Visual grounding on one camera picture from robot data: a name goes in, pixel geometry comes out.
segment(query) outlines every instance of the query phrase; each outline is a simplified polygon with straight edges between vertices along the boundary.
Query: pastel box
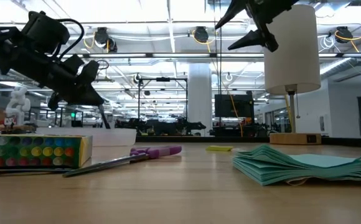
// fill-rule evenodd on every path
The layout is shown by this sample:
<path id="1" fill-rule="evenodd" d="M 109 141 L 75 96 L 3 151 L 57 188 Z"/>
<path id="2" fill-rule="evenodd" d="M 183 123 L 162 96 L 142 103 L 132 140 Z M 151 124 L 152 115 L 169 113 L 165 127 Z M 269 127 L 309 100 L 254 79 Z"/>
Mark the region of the pastel box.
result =
<path id="1" fill-rule="evenodd" d="M 79 168 L 92 154 L 92 136 L 0 134 L 0 169 Z"/>

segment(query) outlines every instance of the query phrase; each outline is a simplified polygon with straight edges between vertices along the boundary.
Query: wooden tabletop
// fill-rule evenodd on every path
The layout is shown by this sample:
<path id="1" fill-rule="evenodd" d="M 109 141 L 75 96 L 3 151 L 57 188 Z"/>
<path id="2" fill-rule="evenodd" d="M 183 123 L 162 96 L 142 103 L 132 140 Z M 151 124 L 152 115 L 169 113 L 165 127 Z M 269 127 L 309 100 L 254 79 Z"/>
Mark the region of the wooden tabletop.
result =
<path id="1" fill-rule="evenodd" d="M 206 152 L 209 145 L 183 144 L 178 156 L 67 179 L 0 176 L 0 223 L 361 223 L 361 183 L 262 187 L 232 167 L 231 152 Z M 251 150 L 258 144 L 233 145 Z M 288 154 L 361 155 L 357 147 L 273 147 Z M 129 149 L 96 147 L 93 162 Z"/>

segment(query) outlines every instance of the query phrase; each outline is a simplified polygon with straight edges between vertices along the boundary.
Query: teal paper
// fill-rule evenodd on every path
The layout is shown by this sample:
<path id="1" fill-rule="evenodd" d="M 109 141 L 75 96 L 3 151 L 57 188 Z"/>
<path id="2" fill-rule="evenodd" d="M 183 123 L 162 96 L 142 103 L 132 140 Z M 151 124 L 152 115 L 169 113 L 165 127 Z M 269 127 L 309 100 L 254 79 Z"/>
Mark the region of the teal paper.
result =
<path id="1" fill-rule="evenodd" d="M 361 157 L 314 154 L 289 156 L 269 146 L 260 146 L 251 152 L 237 152 L 233 165 L 261 185 L 310 177 L 361 180 Z"/>

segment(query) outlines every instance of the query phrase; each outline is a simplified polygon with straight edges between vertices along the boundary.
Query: white lamp shade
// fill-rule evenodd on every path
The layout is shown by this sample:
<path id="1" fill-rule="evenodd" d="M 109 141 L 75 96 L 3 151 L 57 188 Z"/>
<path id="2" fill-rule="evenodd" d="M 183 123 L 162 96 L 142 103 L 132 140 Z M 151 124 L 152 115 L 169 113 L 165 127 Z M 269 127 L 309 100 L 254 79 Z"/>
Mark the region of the white lamp shade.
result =
<path id="1" fill-rule="evenodd" d="M 274 95 L 287 94 L 286 86 L 297 85 L 296 93 L 321 86 L 315 10 L 295 5 L 268 24 L 279 44 L 275 52 L 265 49 L 265 88 Z"/>

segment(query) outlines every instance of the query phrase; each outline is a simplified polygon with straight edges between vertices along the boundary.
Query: pillar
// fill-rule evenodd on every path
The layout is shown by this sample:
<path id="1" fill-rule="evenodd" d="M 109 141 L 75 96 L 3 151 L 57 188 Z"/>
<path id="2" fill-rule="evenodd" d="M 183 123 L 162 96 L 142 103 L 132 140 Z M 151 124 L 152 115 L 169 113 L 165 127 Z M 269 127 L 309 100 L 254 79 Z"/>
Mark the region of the pillar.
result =
<path id="1" fill-rule="evenodd" d="M 212 129 L 212 84 L 209 63 L 191 63 L 188 75 L 188 112 L 189 122 L 201 122 L 205 130 L 193 130 L 202 137 L 209 137 Z"/>

